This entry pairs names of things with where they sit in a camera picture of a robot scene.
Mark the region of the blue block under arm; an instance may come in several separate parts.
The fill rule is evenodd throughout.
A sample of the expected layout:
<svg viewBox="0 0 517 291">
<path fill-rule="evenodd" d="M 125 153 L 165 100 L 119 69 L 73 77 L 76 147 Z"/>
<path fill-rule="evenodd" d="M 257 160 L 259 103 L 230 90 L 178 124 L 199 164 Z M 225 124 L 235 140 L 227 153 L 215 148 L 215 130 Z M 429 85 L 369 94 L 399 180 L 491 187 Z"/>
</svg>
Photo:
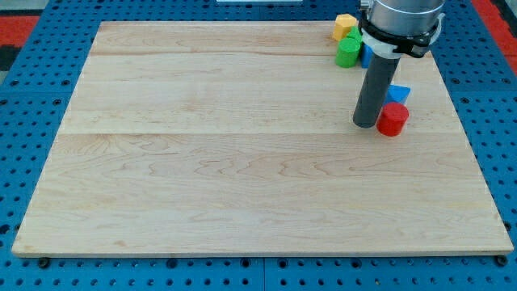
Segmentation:
<svg viewBox="0 0 517 291">
<path fill-rule="evenodd" d="M 361 51 L 359 54 L 360 64 L 363 69 L 367 69 L 369 67 L 370 61 L 373 56 L 372 48 L 367 44 L 362 44 Z"/>
</svg>

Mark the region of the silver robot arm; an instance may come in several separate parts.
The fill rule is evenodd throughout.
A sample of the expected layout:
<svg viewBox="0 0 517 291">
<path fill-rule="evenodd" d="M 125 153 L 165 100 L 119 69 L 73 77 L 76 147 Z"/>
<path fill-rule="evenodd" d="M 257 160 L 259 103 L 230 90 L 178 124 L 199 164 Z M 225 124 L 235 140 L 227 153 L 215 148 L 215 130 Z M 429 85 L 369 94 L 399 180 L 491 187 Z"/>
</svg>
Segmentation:
<svg viewBox="0 0 517 291">
<path fill-rule="evenodd" d="M 418 36 L 434 27 L 444 3 L 444 0 L 373 0 L 367 19 L 383 32 Z"/>
</svg>

